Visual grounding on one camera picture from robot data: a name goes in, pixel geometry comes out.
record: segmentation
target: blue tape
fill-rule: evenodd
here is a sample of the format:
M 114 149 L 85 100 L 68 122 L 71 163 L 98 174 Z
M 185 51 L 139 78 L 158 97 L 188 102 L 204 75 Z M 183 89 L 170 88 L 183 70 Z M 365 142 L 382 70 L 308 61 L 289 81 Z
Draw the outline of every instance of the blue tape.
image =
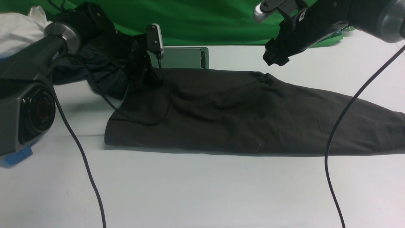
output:
M 3 164 L 7 167 L 13 167 L 17 165 L 18 163 L 22 162 L 25 160 L 27 157 L 32 155 L 32 149 L 31 147 L 36 143 L 33 142 L 29 146 L 25 147 L 24 149 L 8 154 L 4 157 L 3 159 Z

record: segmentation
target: folded cloth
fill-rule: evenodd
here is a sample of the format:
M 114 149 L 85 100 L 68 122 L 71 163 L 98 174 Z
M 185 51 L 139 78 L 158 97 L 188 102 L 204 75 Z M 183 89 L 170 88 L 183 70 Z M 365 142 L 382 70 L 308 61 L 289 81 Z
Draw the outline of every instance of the folded cloth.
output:
M 164 69 L 171 109 L 147 127 L 114 112 L 105 144 L 196 153 L 323 156 L 351 97 L 282 82 L 260 72 Z M 158 121 L 167 88 L 128 91 L 119 108 L 138 121 Z M 357 100 L 341 122 L 331 155 L 382 155 L 405 149 L 405 114 Z

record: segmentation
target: black garment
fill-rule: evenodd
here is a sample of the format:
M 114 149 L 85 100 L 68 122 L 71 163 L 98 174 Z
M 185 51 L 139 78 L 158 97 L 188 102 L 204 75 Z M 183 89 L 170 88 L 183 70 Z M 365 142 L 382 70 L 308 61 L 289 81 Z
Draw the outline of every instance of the black garment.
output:
M 146 127 L 114 113 L 105 144 L 180 148 L 203 153 L 323 156 L 349 96 L 304 88 L 260 72 L 165 69 L 172 107 Z M 163 86 L 130 91 L 119 108 L 139 121 L 157 121 L 168 102 Z M 405 114 L 357 100 L 341 122 L 331 155 L 379 155 L 405 149 Z
M 128 78 L 124 72 L 96 48 L 91 45 L 84 46 L 78 57 L 93 72 L 101 90 L 105 95 L 122 100 L 128 87 Z M 87 80 L 91 90 L 99 94 L 97 86 L 90 78 L 89 72 L 77 61 L 68 58 L 61 59 L 52 69 L 52 82 L 54 85 L 63 85 L 72 82 Z

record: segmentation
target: white cloth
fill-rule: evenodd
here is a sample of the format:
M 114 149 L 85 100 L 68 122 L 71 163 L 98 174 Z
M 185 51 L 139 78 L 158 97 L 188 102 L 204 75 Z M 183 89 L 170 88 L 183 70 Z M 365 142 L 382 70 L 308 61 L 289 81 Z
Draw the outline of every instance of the white cloth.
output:
M 44 37 L 47 21 L 41 6 L 33 6 L 27 16 L 0 13 L 0 58 L 5 58 Z

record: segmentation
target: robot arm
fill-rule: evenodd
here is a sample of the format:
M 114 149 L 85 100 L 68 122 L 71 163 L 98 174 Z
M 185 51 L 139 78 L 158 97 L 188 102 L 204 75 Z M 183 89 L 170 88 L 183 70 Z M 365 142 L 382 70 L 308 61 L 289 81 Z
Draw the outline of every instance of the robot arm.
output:
M 254 20 L 263 22 L 275 11 L 284 17 L 280 33 L 265 45 L 263 59 L 283 66 L 334 32 L 354 26 L 385 42 L 405 37 L 405 0 L 318 0 L 308 7 L 304 0 L 265 0 L 254 9 Z

